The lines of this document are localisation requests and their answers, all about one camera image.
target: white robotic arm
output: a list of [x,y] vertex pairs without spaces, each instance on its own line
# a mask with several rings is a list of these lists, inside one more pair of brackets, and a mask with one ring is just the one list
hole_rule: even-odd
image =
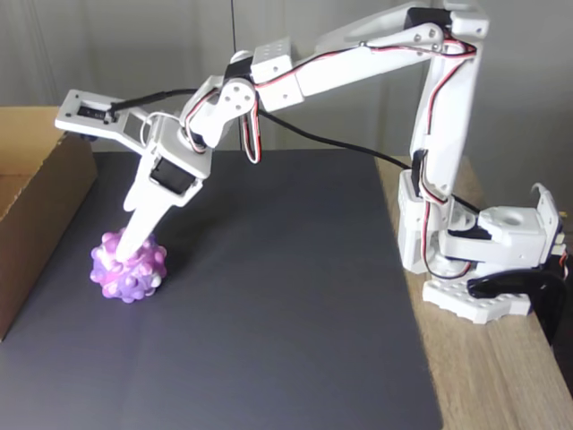
[[[178,117],[147,116],[138,107],[119,110],[114,108],[119,100],[71,91],[56,126],[116,139],[141,154],[124,203],[133,216],[117,249],[121,261],[138,249],[169,207],[184,206],[201,190],[210,175],[211,152],[237,118],[249,160],[260,161],[260,103],[275,111],[429,61],[410,146],[413,168],[399,180],[398,242],[404,267],[432,274],[434,291],[453,282],[537,267],[551,253],[562,252],[559,215],[544,189],[537,209],[492,208],[479,215],[452,198],[488,27],[487,16],[471,0],[446,0],[444,9],[404,4],[327,34],[315,54],[301,61],[292,57],[288,39],[257,47],[254,53],[238,52],[225,75],[205,81]],[[129,115],[150,125],[147,139],[136,142],[127,136]],[[474,310],[461,314],[479,320]]]

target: wooden table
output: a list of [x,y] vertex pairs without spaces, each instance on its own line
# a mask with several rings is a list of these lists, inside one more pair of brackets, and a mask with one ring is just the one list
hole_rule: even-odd
[[[397,234],[399,168],[378,160],[378,170]],[[456,192],[484,207],[466,159]],[[534,314],[475,325],[423,302],[425,275],[405,274],[444,428],[573,429],[573,401]]]

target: gray mat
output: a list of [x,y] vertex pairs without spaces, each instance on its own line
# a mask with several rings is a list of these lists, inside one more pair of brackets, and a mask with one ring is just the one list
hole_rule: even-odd
[[0,428],[438,429],[374,162],[218,153],[157,229],[167,282],[133,305],[92,284],[137,158],[99,180],[0,345]]

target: purple spiky ball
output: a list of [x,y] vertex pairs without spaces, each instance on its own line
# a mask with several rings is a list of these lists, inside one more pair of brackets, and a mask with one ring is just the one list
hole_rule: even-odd
[[119,262],[115,250],[124,230],[109,232],[101,237],[101,245],[91,250],[93,270],[90,278],[101,286],[107,298],[121,298],[125,303],[152,296],[166,277],[167,251],[148,237],[127,261]]

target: cardboard box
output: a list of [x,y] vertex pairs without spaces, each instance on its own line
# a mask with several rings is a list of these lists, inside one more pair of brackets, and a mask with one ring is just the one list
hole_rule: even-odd
[[96,177],[56,107],[0,107],[0,340]]

